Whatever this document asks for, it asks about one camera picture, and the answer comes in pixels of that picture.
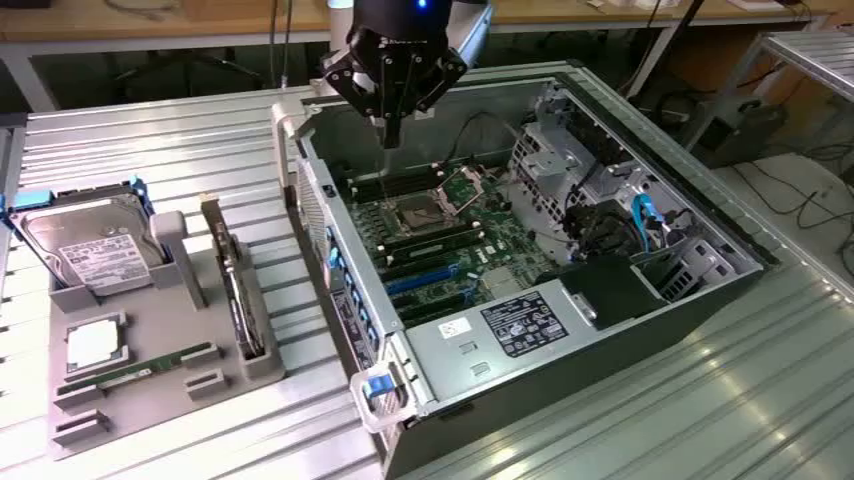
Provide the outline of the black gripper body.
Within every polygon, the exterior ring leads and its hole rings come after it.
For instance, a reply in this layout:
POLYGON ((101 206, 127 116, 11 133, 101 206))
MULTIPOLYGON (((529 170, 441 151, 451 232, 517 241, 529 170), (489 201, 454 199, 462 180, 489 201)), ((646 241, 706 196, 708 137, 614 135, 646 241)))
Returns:
POLYGON ((451 1, 355 0, 353 25, 346 37, 351 51, 381 38, 423 46, 439 55, 449 50, 451 1))

